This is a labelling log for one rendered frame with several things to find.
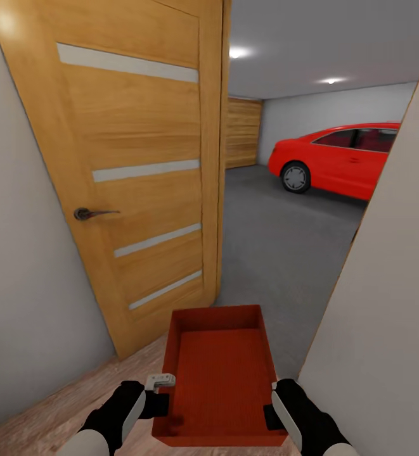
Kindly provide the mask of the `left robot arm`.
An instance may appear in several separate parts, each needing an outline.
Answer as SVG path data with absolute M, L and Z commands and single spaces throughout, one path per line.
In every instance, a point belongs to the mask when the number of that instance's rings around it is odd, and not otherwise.
M 158 394 L 160 387 L 175 386 L 170 373 L 150 374 L 146 386 L 139 381 L 123 381 L 113 396 L 93 410 L 85 424 L 55 456 L 114 456 L 138 419 L 166 417 L 169 394 Z

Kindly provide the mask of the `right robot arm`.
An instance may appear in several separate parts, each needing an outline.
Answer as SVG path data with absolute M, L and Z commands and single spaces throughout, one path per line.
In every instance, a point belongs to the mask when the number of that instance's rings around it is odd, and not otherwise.
M 268 430 L 286 429 L 302 456 L 361 456 L 294 379 L 277 380 L 272 389 L 272 403 L 263 406 Z

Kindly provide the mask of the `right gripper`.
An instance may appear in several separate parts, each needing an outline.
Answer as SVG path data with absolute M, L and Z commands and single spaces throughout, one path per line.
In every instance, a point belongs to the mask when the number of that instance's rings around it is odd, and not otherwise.
M 263 410 L 268 430 L 285 429 L 285 426 L 276 414 L 272 403 L 270 405 L 264 405 Z

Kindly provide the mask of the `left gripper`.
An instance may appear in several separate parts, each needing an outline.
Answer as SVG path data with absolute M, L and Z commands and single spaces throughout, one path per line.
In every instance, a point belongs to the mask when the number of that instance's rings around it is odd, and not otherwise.
M 148 413 L 141 420 L 149 420 L 153 417 L 166 417 L 169 411 L 169 394 L 148 392 L 151 397 L 151 405 Z

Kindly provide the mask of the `storage box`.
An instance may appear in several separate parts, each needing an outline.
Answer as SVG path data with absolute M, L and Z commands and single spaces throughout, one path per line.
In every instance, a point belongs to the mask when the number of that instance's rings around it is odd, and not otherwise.
M 263 406 L 277 382 L 260 305 L 173 310 L 162 373 L 176 377 L 151 436 L 170 447 L 280 447 Z

